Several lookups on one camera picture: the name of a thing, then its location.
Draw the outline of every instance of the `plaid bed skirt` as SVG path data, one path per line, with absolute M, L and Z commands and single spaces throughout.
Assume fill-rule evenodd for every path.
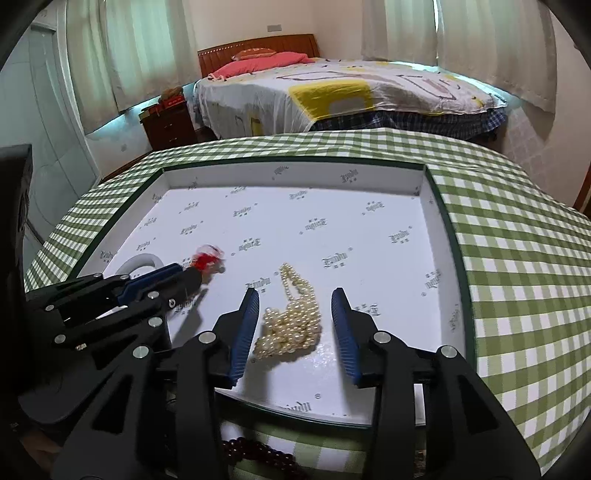
M 339 115 L 317 121 L 311 132 L 330 130 L 357 130 L 363 128 L 396 128 L 412 132 L 443 135 L 469 140 L 492 132 L 507 121 L 505 108 L 490 108 L 475 115 L 423 115 L 415 112 L 373 110 L 369 112 Z

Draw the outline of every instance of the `pink pillow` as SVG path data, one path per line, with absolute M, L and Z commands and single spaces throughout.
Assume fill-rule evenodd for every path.
M 215 79 L 224 77 L 230 78 L 243 73 L 261 72 L 263 70 L 274 69 L 276 67 L 287 67 L 296 63 L 314 63 L 305 53 L 296 53 L 293 51 L 282 51 L 275 53 L 272 57 L 260 57 L 257 59 L 238 60 L 224 65 L 222 68 L 213 72 Z

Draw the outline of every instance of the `pearl necklace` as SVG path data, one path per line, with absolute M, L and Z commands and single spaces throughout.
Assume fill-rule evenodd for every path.
M 265 310 L 264 334 L 256 341 L 254 349 L 258 359 L 314 346 L 322 331 L 318 303 L 310 282 L 300 278 L 293 267 L 286 263 L 279 270 L 289 303 L 282 313 L 279 309 Z M 300 293 L 299 298 L 295 299 L 291 294 L 288 280 Z

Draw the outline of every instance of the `table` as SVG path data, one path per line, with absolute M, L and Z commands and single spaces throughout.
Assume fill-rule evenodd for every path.
M 25 275 L 25 288 L 76 276 L 140 187 L 164 168 L 260 156 L 331 156 L 424 164 L 439 188 L 472 298 L 478 374 L 524 435 L 542 471 L 560 456 L 589 412 L 591 221 L 543 193 L 489 149 L 437 135 L 373 129 L 210 142 L 155 152 L 84 195 L 57 225 Z M 359 476 L 361 443 L 297 428 L 254 426 L 293 451 L 319 478 Z M 255 466 L 236 469 L 256 478 Z

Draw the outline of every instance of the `door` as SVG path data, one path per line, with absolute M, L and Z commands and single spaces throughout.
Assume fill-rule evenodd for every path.
M 0 146 L 33 145 L 24 270 L 97 179 L 61 94 L 54 35 L 49 30 L 27 30 L 0 72 Z

